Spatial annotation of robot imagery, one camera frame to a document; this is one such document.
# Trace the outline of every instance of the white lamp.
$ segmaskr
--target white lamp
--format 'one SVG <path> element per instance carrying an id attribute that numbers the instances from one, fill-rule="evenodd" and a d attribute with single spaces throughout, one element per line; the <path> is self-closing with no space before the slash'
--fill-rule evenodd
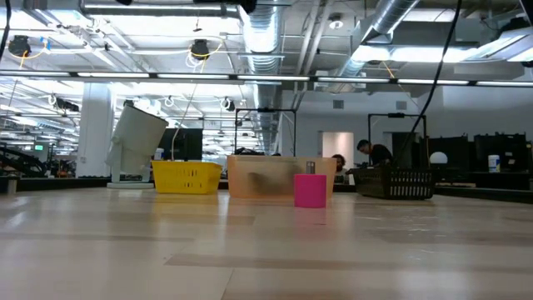
<path id="1" fill-rule="evenodd" d="M 432 164 L 447 164 L 448 157 L 443 152 L 434 152 L 430 156 L 430 163 Z"/>
<path id="2" fill-rule="evenodd" d="M 167 121 L 140 109 L 124 107 L 106 160 L 112 172 L 108 188 L 153 188 L 153 183 L 148 183 L 150 158 L 156 152 L 167 125 Z M 142 181 L 121 182 L 121 172 L 142 175 Z"/>

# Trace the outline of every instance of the white pillar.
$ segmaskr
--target white pillar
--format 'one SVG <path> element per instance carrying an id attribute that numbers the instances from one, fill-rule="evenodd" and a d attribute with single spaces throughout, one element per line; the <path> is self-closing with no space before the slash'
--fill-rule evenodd
<path id="1" fill-rule="evenodd" d="M 105 163 L 113 130 L 115 97 L 107 83 L 85 83 L 76 176 L 109 176 Z"/>

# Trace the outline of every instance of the plastic basket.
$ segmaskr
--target plastic basket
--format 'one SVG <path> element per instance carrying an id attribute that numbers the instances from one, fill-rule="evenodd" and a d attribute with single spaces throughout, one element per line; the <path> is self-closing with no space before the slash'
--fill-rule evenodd
<path id="1" fill-rule="evenodd" d="M 152 167 L 158 193 L 214 193 L 222 172 L 214 162 L 152 161 Z"/>
<path id="2" fill-rule="evenodd" d="M 357 192 L 390 200 L 424 200 L 433 197 L 435 179 L 431 170 L 379 167 L 355 169 Z"/>

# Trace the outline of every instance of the black frame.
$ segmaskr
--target black frame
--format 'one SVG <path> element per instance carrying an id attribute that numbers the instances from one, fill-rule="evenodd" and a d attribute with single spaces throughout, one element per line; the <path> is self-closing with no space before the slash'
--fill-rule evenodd
<path id="1" fill-rule="evenodd" d="M 237 124 L 239 123 L 239 112 L 258 112 L 258 113 L 286 113 L 290 112 L 294 115 L 294 139 L 292 140 L 292 156 L 296 157 L 296 109 L 277 109 L 277 108 L 236 108 L 235 109 L 235 140 L 233 153 L 237 151 Z"/>
<path id="2" fill-rule="evenodd" d="M 401 112 L 394 112 L 394 113 L 369 113 L 368 114 L 368 142 L 372 143 L 371 140 L 371 119 L 372 117 L 387 117 L 387 118 L 405 118 L 405 117 L 416 117 L 418 118 L 420 115 L 417 114 L 405 114 Z M 422 116 L 422 124 L 424 126 L 424 148 L 427 147 L 427 120 L 426 115 Z M 368 156 L 368 164 L 371 164 L 370 161 L 370 155 Z"/>
<path id="3" fill-rule="evenodd" d="M 531 26 L 533 26 L 533 3 L 531 0 L 520 0 L 520 3 L 522 4 L 524 12 L 526 12 L 526 16 L 529 19 Z"/>

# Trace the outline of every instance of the yellow basket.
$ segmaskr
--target yellow basket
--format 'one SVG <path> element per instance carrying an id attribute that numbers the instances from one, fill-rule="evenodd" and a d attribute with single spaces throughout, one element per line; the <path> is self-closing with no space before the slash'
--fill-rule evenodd
<path id="1" fill-rule="evenodd" d="M 152 167 L 158 193 L 214 193 L 222 172 L 214 162 L 152 161 Z"/>

